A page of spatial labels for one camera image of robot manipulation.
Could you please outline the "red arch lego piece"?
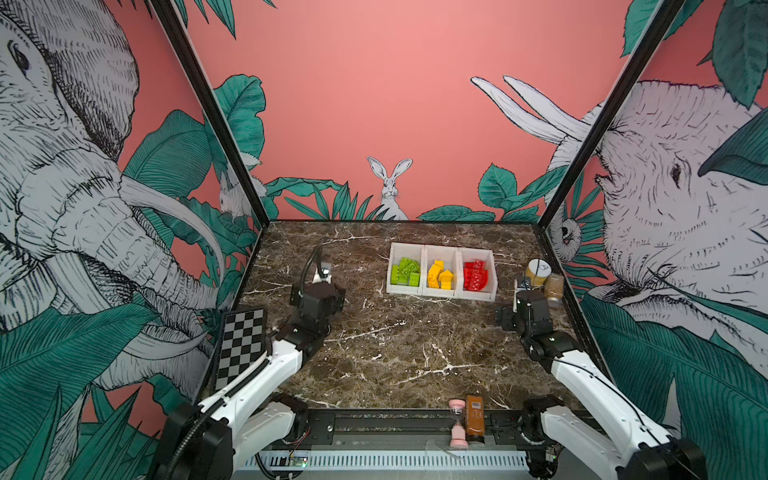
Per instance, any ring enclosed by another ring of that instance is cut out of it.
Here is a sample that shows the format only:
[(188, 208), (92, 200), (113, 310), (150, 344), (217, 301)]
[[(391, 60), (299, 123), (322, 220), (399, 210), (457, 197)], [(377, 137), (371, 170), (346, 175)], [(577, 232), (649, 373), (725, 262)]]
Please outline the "red arch lego piece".
[(488, 284), (489, 273), (486, 264), (481, 260), (465, 262), (463, 268), (463, 289), (465, 291), (480, 292)]

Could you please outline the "yellow lego brick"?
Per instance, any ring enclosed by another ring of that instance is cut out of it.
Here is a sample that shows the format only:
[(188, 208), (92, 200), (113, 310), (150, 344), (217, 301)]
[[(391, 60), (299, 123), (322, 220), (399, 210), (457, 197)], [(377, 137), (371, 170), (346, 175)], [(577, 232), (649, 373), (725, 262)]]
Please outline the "yellow lego brick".
[(444, 270), (444, 262), (436, 260), (429, 268), (427, 273), (427, 287), (432, 289), (441, 289), (438, 281), (439, 274)]
[(443, 290), (452, 290), (453, 280), (454, 274), (450, 270), (443, 270), (438, 276), (440, 288)]

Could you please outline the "white three-compartment bin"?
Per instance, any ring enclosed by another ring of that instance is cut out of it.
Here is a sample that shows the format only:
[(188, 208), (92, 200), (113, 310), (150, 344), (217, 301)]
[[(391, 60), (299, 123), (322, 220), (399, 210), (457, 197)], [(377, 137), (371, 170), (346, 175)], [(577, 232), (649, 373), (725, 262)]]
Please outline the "white three-compartment bin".
[(494, 302), (498, 290), (494, 254), (466, 247), (392, 243), (386, 291)]

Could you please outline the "long green lego brick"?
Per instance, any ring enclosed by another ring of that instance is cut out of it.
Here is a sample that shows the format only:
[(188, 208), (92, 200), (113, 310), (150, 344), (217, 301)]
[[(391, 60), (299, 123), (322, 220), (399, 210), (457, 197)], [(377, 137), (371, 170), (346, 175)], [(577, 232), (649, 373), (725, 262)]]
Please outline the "long green lego brick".
[(402, 286), (418, 287), (420, 285), (420, 264), (410, 258), (402, 258), (399, 266), (399, 284)]

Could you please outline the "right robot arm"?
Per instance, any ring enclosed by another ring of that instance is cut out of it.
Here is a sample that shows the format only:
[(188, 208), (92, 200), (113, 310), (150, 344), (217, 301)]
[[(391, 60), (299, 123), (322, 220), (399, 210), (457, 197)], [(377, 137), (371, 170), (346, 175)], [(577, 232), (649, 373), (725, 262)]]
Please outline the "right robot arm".
[(703, 451), (676, 439), (630, 401), (567, 332), (554, 328), (549, 304), (537, 290), (519, 290), (496, 310), (496, 322), (519, 334), (528, 357), (564, 385), (596, 421), (591, 426), (552, 395), (525, 401), (516, 426), (536, 451), (530, 474), (549, 479), (555, 447), (570, 451), (601, 479), (705, 479)]

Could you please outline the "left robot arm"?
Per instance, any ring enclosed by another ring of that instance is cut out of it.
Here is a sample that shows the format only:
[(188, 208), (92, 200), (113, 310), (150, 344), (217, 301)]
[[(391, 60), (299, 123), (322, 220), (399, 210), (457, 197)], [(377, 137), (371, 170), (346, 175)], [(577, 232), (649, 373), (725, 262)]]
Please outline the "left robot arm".
[(294, 311), (271, 346), (214, 395), (183, 403), (167, 418), (147, 477), (229, 479), (271, 443), (300, 437), (296, 418), (305, 404), (274, 392), (322, 348), (345, 294), (327, 281), (298, 285)]

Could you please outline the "glass spice jar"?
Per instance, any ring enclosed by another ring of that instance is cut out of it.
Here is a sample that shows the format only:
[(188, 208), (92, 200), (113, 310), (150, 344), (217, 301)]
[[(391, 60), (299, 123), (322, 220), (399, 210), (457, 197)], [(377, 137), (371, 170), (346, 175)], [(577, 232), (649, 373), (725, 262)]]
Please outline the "glass spice jar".
[(544, 294), (550, 301), (560, 302), (564, 295), (565, 278), (560, 274), (552, 273), (544, 284)]

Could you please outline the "brown rectangular bottle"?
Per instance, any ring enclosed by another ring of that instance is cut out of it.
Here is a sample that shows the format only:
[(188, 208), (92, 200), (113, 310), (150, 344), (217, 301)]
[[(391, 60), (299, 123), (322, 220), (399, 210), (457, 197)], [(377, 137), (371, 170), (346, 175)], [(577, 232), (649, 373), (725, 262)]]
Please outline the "brown rectangular bottle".
[(485, 442), (484, 402), (481, 396), (466, 397), (465, 430), (469, 442)]

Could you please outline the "checkerboard calibration plate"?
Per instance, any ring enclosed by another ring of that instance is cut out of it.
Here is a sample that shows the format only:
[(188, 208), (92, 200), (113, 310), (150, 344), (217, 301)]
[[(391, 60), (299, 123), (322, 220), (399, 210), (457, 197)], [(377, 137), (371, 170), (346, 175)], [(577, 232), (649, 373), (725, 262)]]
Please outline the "checkerboard calibration plate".
[(265, 343), (265, 308), (231, 311), (224, 316), (224, 330), (215, 389), (233, 382), (262, 355)]

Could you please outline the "pink hourglass timer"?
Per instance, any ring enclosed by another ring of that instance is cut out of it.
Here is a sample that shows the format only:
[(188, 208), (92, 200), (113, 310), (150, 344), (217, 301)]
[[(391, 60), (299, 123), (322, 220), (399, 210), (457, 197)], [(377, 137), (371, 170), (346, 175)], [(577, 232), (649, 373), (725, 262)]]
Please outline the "pink hourglass timer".
[(466, 416), (466, 402), (461, 399), (451, 399), (448, 403), (449, 410), (454, 419), (454, 425), (451, 429), (450, 447), (452, 449), (468, 449), (466, 429), (464, 420)]

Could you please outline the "white perforated strip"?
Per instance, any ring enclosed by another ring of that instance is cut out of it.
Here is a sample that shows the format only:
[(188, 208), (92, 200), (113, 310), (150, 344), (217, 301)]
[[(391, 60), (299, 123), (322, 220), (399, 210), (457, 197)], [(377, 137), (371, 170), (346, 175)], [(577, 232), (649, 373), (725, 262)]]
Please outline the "white perforated strip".
[(523, 451), (299, 450), (259, 454), (270, 472), (282, 471), (525, 471)]

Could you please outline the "black front rail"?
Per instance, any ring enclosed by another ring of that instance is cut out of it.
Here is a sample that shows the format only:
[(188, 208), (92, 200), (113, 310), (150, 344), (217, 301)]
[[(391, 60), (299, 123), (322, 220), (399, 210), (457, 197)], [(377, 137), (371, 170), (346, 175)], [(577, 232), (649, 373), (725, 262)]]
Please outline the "black front rail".
[[(487, 410), (484, 413), (484, 441), (488, 446), (534, 449), (519, 429), (522, 410)], [(451, 429), (464, 419), (447, 410), (438, 409), (314, 409), (296, 413), (288, 433), (273, 440), (273, 448), (295, 444), (311, 446), (340, 445), (344, 436), (371, 437), (384, 441), (396, 436), (417, 436), (428, 440), (447, 441)]]

